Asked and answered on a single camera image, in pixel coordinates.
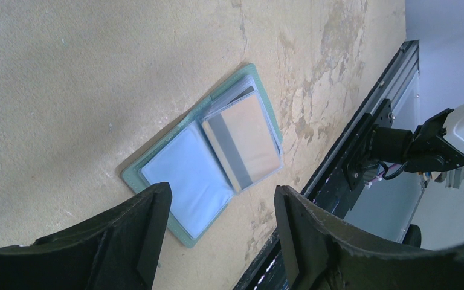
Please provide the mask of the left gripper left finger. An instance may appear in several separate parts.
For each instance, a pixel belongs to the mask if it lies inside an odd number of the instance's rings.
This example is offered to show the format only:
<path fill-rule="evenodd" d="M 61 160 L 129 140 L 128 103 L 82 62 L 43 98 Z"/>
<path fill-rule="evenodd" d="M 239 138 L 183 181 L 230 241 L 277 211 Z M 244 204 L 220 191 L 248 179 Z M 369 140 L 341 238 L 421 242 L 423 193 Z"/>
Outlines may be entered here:
<path fill-rule="evenodd" d="M 171 201 L 157 183 L 29 246 L 0 248 L 0 289 L 151 289 Z"/>

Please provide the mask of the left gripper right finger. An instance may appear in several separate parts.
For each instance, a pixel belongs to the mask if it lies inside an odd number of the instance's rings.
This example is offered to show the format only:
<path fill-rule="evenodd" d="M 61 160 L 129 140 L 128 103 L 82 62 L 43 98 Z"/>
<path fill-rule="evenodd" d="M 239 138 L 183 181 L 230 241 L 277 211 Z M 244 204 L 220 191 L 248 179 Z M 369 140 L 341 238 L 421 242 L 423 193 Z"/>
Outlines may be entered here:
<path fill-rule="evenodd" d="M 290 289 L 464 289 L 464 244 L 431 251 L 392 242 L 285 185 L 274 205 Z"/>

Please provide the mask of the green card holder wallet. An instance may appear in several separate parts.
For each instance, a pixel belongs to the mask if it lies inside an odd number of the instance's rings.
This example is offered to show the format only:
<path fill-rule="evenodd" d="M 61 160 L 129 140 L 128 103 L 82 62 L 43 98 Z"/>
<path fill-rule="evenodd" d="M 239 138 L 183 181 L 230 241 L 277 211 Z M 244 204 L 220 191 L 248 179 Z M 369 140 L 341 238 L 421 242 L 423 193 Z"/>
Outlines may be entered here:
<path fill-rule="evenodd" d="M 187 248 L 194 247 L 230 200 L 246 190 L 238 193 L 232 188 L 201 121 L 238 100 L 248 86 L 258 90 L 272 107 L 256 66 L 247 64 L 190 109 L 173 129 L 121 174 L 135 193 L 159 182 L 169 184 L 172 203 L 167 226 Z M 274 110 L 272 120 L 282 145 Z"/>

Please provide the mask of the beige credit card grey stripe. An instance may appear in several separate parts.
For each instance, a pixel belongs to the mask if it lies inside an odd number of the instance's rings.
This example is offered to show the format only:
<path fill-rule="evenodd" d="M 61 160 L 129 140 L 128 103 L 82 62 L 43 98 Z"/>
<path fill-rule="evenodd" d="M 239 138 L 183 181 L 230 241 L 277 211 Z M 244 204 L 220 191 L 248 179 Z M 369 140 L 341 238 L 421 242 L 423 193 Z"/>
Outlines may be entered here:
<path fill-rule="evenodd" d="M 257 91 L 204 117 L 201 125 L 235 192 L 282 167 L 281 152 Z"/>

